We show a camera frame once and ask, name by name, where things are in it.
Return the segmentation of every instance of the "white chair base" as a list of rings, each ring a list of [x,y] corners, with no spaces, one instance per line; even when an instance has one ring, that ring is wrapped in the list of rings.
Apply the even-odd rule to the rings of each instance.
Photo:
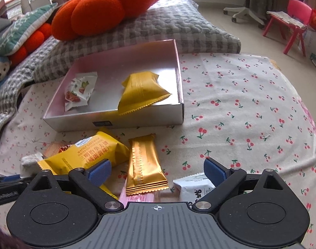
[[[238,18],[240,16],[248,15],[252,17],[255,21],[260,23],[261,25],[264,25],[264,22],[257,17],[249,8],[247,7],[225,7],[224,11],[230,11],[230,12],[238,12],[233,15],[233,18]]]

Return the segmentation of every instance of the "pink plastic chair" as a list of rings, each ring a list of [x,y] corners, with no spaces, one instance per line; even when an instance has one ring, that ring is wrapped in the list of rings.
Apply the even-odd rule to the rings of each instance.
[[[271,15],[271,19],[270,22],[268,23],[263,36],[266,36],[267,32],[270,29],[270,26],[273,23],[273,20],[277,20],[279,22],[279,28],[280,28],[280,33],[283,39],[286,40],[286,36],[283,32],[282,29],[282,25],[286,25],[289,28],[293,29],[293,34],[289,39],[289,42],[287,44],[287,46],[285,47],[283,53],[287,54],[288,51],[290,50],[291,46],[293,45],[296,36],[299,35],[300,37],[300,41],[301,41],[301,45],[302,45],[302,52],[303,52],[303,56],[305,56],[305,48],[304,48],[304,42],[303,42],[303,37],[302,34],[304,33],[304,31],[307,29],[307,25],[309,24],[310,21],[310,17],[311,17],[311,12],[312,9],[310,6],[306,5],[305,3],[299,1],[299,0],[289,0],[288,2],[288,7],[287,7],[287,13],[290,17],[297,19],[298,21],[300,21],[301,23],[303,23],[305,25],[305,27],[300,28],[299,26],[296,26],[294,24],[291,24],[289,22],[284,21],[281,18],[278,18],[275,15]]]

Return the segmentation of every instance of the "green pillow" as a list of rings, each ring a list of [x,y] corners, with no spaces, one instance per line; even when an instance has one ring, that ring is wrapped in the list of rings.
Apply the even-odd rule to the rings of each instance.
[[[57,3],[43,5],[16,20],[0,38],[0,56],[17,52],[26,40],[51,16]]]

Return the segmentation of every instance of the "purple fuzzy object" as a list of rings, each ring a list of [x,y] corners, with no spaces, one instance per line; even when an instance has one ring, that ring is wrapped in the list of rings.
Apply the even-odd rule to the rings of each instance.
[[[30,249],[22,241],[2,232],[0,229],[0,249]]]

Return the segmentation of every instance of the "metal screw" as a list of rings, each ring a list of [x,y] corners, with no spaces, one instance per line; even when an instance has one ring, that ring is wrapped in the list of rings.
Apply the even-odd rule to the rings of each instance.
[[[207,201],[199,201],[196,202],[195,206],[200,210],[206,210],[211,208],[211,203]]]
[[[109,201],[105,203],[105,208],[109,210],[116,210],[120,208],[121,204],[117,201]]]

